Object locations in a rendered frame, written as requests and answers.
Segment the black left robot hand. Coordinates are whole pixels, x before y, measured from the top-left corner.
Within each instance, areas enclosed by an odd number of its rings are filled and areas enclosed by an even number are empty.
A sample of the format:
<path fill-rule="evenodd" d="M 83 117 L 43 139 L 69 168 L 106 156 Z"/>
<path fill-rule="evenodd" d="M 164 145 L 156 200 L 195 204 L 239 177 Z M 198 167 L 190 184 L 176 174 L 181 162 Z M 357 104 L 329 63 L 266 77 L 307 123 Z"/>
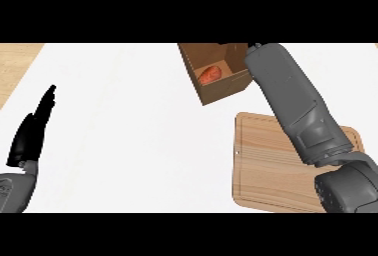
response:
<path fill-rule="evenodd" d="M 29 113 L 19 125 L 9 151 L 6 165 L 18 167 L 21 162 L 37 161 L 44 142 L 44 129 L 54 106 L 54 90 L 52 85 L 41 97 L 34 113 Z"/>

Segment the wooden cutting board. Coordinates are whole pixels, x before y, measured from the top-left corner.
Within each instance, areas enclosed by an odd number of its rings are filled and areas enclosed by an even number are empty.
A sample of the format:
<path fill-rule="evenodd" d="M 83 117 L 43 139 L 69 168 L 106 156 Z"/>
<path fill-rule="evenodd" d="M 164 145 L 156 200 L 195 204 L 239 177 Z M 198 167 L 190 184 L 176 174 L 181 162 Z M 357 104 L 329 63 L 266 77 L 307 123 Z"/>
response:
<path fill-rule="evenodd" d="M 323 213 L 314 177 L 337 170 L 301 162 L 273 116 L 241 112 L 235 118 L 232 198 L 270 212 Z"/>

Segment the orange sweet potato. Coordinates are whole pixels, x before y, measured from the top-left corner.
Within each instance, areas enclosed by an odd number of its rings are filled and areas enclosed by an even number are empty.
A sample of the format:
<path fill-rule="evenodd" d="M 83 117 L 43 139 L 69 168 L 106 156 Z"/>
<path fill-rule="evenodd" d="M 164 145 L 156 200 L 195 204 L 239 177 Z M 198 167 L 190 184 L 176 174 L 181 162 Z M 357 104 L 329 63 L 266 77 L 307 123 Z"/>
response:
<path fill-rule="evenodd" d="M 198 81 L 202 85 L 221 78 L 221 69 L 218 66 L 210 66 L 199 75 Z"/>

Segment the brown cardboard box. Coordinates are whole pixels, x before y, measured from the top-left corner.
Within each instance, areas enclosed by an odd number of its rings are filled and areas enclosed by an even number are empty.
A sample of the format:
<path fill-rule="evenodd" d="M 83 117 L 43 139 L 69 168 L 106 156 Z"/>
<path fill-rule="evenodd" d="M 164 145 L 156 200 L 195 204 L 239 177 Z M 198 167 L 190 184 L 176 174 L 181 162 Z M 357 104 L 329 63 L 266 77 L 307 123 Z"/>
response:
<path fill-rule="evenodd" d="M 252 78 L 243 63 L 246 49 L 246 43 L 179 43 L 187 74 L 204 105 L 241 92 L 249 85 Z M 202 84 L 199 77 L 212 66 L 220 68 L 221 76 Z"/>

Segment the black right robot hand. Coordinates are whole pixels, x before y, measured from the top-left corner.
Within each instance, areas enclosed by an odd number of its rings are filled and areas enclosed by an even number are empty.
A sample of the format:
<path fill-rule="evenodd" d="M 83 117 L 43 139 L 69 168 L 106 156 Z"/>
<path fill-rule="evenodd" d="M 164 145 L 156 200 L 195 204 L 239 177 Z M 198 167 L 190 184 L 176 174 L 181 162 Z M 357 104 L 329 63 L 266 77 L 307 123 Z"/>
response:
<path fill-rule="evenodd" d="M 266 43 L 248 43 L 248 48 L 249 47 L 261 47 L 263 45 L 264 45 Z"/>

